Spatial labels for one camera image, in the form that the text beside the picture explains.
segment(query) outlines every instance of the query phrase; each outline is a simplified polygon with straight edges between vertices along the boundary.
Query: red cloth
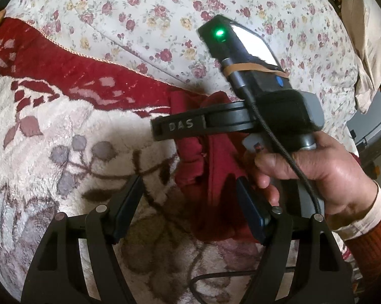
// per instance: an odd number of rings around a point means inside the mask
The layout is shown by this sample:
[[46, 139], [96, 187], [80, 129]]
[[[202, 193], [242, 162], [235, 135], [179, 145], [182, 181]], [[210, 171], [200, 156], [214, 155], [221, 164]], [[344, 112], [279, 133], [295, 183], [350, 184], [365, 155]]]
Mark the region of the red cloth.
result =
[[[227, 95], [196, 96], [171, 93], [172, 114], [229, 103]], [[233, 238], [255, 241], [236, 198], [235, 181], [246, 172], [242, 165], [245, 148], [239, 132], [176, 140], [180, 163], [176, 184], [191, 205], [191, 231], [202, 241]]]

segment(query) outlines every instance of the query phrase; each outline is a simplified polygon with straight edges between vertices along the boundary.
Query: black mount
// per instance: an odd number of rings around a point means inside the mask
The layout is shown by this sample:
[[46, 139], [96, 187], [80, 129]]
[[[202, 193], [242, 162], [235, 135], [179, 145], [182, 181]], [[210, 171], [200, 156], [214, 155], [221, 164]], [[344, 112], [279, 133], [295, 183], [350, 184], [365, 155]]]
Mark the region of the black mount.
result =
[[[144, 193], [134, 175], [107, 205], [87, 215], [59, 212], [48, 226], [32, 260], [22, 292], [22, 304], [135, 304], [113, 244], [124, 237]], [[78, 239], [86, 239], [101, 301], [88, 295]]]
[[[348, 269], [322, 215], [291, 216], [271, 207], [245, 177], [236, 185], [252, 234], [267, 245], [240, 303], [354, 303]], [[144, 190], [141, 177], [134, 175], [107, 206], [74, 217], [57, 213], [34, 255], [22, 304], [136, 304], [112, 245], [126, 235]], [[88, 295], [78, 239], [87, 239], [100, 301]], [[300, 245], [292, 287], [287, 297], [275, 301], [293, 239], [299, 239]]]

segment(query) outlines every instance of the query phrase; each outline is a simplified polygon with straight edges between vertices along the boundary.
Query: beige fabric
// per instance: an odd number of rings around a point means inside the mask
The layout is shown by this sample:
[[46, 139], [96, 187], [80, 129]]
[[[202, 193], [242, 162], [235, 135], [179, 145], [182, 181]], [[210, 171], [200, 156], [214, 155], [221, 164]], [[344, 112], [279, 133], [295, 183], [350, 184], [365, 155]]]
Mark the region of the beige fabric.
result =
[[381, 9], [375, 0], [342, 0], [342, 21], [358, 55], [358, 110], [366, 113], [381, 83]]
[[[377, 185], [377, 187], [379, 190], [377, 192], [376, 200], [373, 203], [372, 208], [363, 219], [357, 220], [348, 226], [343, 226], [333, 230], [341, 237], [343, 241], [354, 239], [368, 233], [381, 221], [381, 188], [379, 185]], [[332, 216], [328, 218], [327, 223], [332, 229]]]

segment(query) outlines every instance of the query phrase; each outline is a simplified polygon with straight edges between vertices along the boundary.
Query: metal pin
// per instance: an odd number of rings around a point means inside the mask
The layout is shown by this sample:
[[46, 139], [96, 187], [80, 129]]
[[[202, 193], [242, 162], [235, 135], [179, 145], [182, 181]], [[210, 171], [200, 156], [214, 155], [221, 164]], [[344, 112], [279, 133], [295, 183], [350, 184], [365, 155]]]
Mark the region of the metal pin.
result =
[[55, 218], [55, 220], [62, 220], [62, 219], [64, 219], [65, 216], [66, 216], [65, 213], [58, 212], [55, 214], [54, 218]]
[[274, 212], [274, 213], [277, 214], [277, 215], [280, 215], [280, 214], [283, 212], [283, 210], [282, 210], [282, 208], [279, 207], [279, 206], [273, 206], [273, 207], [272, 207], [272, 212]]
[[105, 212], [107, 209], [107, 206], [106, 205], [99, 205], [96, 207], [96, 212]]
[[317, 222], [322, 222], [324, 220], [324, 217], [323, 215], [321, 214], [315, 214], [314, 215], [314, 219], [317, 221]]

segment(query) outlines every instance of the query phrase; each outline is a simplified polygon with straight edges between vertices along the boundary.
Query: hand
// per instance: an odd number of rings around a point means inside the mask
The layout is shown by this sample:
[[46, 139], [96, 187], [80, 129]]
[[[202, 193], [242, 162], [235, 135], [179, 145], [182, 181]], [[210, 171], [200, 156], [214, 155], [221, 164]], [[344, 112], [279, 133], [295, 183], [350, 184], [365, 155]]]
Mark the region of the hand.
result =
[[[375, 201], [377, 185], [343, 145], [324, 132], [314, 135], [317, 149], [295, 152], [294, 160], [307, 178], [316, 182], [326, 214], [338, 215], [339, 223], [344, 225], [362, 219]], [[251, 157], [246, 157], [246, 163], [257, 187], [272, 205], [279, 205], [279, 191], [269, 184], [270, 177], [297, 179], [280, 154], [264, 150], [255, 156], [254, 165]]]

